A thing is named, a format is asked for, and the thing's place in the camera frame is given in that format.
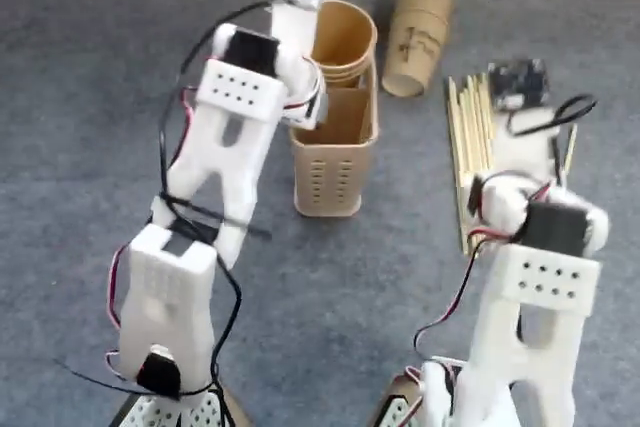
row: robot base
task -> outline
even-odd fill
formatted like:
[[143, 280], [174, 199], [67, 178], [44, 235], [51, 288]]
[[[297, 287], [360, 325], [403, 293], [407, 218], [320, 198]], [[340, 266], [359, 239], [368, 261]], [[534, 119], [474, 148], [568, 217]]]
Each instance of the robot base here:
[[[446, 362], [454, 367], [464, 366], [464, 362], [446, 357], [434, 357], [433, 360]], [[403, 416], [388, 415], [391, 413], [392, 409], [397, 408], [398, 402], [394, 401], [394, 399], [401, 398], [403, 399], [403, 404], [411, 405], [420, 397], [420, 395], [421, 393], [418, 385], [416, 385], [412, 380], [405, 375], [396, 376], [385, 392], [384, 397], [378, 404], [376, 412], [372, 420], [367, 424], [367, 427], [395, 427], [402, 420]], [[450, 419], [446, 419], [442, 425], [426, 426], [422, 420], [424, 415], [423, 405], [418, 409], [416, 415], [413, 416], [412, 421], [408, 423], [406, 427], [447, 427], [452, 425]], [[482, 422], [482, 424], [473, 427], [522, 427], [515, 404], [511, 398], [511, 391], [508, 387], [505, 387], [496, 399], [496, 405], [491, 415]]]
[[[228, 390], [224, 399], [236, 427], [250, 427], [247, 415]], [[197, 409], [181, 409], [158, 403], [153, 397], [131, 395], [122, 405], [109, 427], [219, 427], [222, 425], [218, 397], [208, 393]]]

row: gray carpet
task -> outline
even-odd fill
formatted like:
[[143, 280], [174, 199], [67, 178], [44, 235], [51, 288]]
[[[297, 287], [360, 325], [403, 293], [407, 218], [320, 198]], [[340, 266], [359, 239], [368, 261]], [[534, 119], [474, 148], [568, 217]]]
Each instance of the gray carpet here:
[[[124, 400], [48, 359], [112, 381], [107, 265], [158, 189], [160, 101], [192, 39], [247, 1], [0, 0], [0, 425], [104, 427]], [[392, 0], [351, 1], [384, 29]], [[457, 0], [438, 74], [539, 56], [556, 100], [584, 90], [601, 99], [570, 177], [613, 222], [578, 366], [578, 427], [640, 417], [639, 45], [640, 0]], [[353, 219], [299, 217], [284, 129], [271, 148], [255, 219], [275, 241], [244, 246], [235, 273], [245, 301], [221, 356], [224, 382], [260, 427], [364, 426], [391, 376], [417, 363], [414, 329], [459, 282], [442, 94], [380, 102], [375, 167]], [[433, 353], [465, 357], [486, 269], [429, 338]], [[232, 296], [218, 279], [220, 328]]]

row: white plastic part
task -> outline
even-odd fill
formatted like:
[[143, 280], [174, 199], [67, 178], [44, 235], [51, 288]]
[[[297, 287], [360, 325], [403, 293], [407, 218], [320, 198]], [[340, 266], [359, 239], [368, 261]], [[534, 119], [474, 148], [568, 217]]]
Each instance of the white plastic part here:
[[[228, 268], [235, 264], [257, 201], [257, 183], [282, 116], [287, 89], [271, 77], [216, 59], [207, 61], [197, 93], [197, 107], [181, 155], [168, 171], [169, 193], [191, 199], [205, 181], [219, 173], [224, 215], [215, 242]], [[223, 145], [232, 116], [243, 118], [235, 144]], [[168, 227], [173, 213], [159, 197], [151, 206], [153, 222]]]
[[[422, 365], [422, 423], [420, 427], [458, 427], [450, 416], [451, 396], [444, 381], [441, 364], [463, 368], [465, 362], [447, 357], [433, 357]], [[475, 427], [521, 427], [516, 406], [508, 386], [498, 390], [488, 416]]]
[[225, 23], [216, 29], [213, 34], [213, 41], [211, 42], [211, 56], [222, 57], [229, 47], [231, 38], [235, 35], [237, 26], [234, 24]]
[[[514, 132], [549, 122], [554, 115], [551, 107], [525, 109], [514, 115]], [[549, 147], [552, 137], [558, 135], [560, 128], [543, 130], [535, 134], [514, 137], [507, 130], [509, 114], [495, 112], [493, 115], [494, 137], [491, 143], [493, 152], [492, 167], [496, 171], [520, 170], [546, 182], [555, 178], [553, 160]]]
[[194, 409], [184, 409], [177, 404], [166, 405], [152, 397], [140, 397], [118, 427], [176, 427], [180, 415], [181, 427], [218, 427], [221, 424], [218, 397], [207, 393]]
[[439, 362], [422, 364], [420, 376], [422, 394], [421, 427], [442, 427], [451, 412], [451, 394], [445, 382], [445, 370]]
[[[405, 415], [409, 411], [409, 403], [407, 399], [402, 397], [397, 397], [393, 399], [389, 403], [389, 407], [387, 411], [384, 413], [382, 420], [380, 423], [376, 424], [374, 427], [398, 427], [402, 419], [404, 419]], [[417, 416], [412, 417], [409, 421], [404, 424], [403, 427], [422, 427], [417, 419]]]
[[275, 3], [271, 15], [271, 35], [291, 45], [305, 57], [310, 57], [316, 38], [318, 11]]
[[[600, 264], [589, 259], [514, 244], [497, 250], [469, 361], [456, 384], [455, 427], [485, 425], [501, 389], [519, 380], [537, 391], [545, 427], [573, 425], [574, 372], [599, 271]], [[530, 347], [517, 338], [521, 304], [550, 309], [544, 345]]]
[[297, 108], [287, 108], [282, 114], [282, 123], [299, 129], [313, 130], [326, 120], [329, 99], [320, 67], [315, 62], [305, 64], [305, 69], [311, 70], [312, 73], [307, 84], [301, 88], [298, 99], [306, 100], [317, 82], [316, 94], [308, 102], [298, 101], [301, 105]]
[[[170, 237], [170, 231], [148, 224], [129, 246], [131, 276], [122, 307], [118, 371], [135, 382], [154, 351], [175, 362], [182, 392], [195, 391], [211, 381], [214, 336], [209, 305], [216, 251], [193, 242], [178, 257], [163, 250]], [[183, 399], [197, 406], [203, 396]]]
[[[495, 171], [481, 173], [488, 178]], [[466, 179], [463, 193], [469, 198], [473, 177]], [[497, 175], [486, 181], [482, 189], [482, 218], [468, 218], [472, 227], [484, 225], [504, 234], [513, 235], [526, 219], [527, 198], [541, 187], [541, 183], [516, 175]], [[601, 208], [587, 202], [565, 187], [551, 185], [544, 195], [551, 203], [583, 209], [586, 212], [588, 232], [585, 238], [584, 255], [591, 256], [599, 251], [609, 237], [609, 216]]]

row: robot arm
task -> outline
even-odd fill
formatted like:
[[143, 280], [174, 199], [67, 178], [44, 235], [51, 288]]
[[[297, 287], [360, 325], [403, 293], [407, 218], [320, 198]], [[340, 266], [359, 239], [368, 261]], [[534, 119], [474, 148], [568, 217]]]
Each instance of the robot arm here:
[[[321, 1], [274, 0], [271, 36], [218, 27], [167, 192], [130, 244], [119, 373], [185, 407], [198, 406], [212, 380], [214, 271], [219, 264], [228, 274], [237, 260], [275, 130], [280, 122], [314, 129], [326, 114], [322, 72], [309, 58]], [[241, 131], [225, 145], [232, 118]], [[217, 232], [188, 221], [194, 235], [184, 229], [185, 203], [212, 175], [221, 177], [226, 220]]]
[[[495, 249], [469, 360], [434, 358], [423, 365], [422, 425], [520, 427], [509, 385], [526, 380], [539, 394], [542, 425], [572, 427], [574, 371], [600, 274], [600, 264], [587, 257], [605, 245], [608, 216], [575, 193], [521, 172], [480, 175], [467, 192], [475, 225], [513, 240]], [[522, 305], [545, 311], [543, 344], [529, 346], [518, 337]], [[453, 400], [437, 368], [442, 362], [461, 368]]]

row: stacked paper cups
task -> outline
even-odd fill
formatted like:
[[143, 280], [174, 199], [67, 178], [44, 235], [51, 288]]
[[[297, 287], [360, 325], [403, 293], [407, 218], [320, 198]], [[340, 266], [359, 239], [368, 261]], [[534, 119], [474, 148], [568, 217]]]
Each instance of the stacked paper cups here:
[[355, 87], [373, 60], [378, 31], [356, 5], [327, 0], [318, 14], [311, 57], [321, 67], [327, 87]]
[[397, 97], [422, 94], [449, 36], [453, 0], [396, 0], [382, 87]]

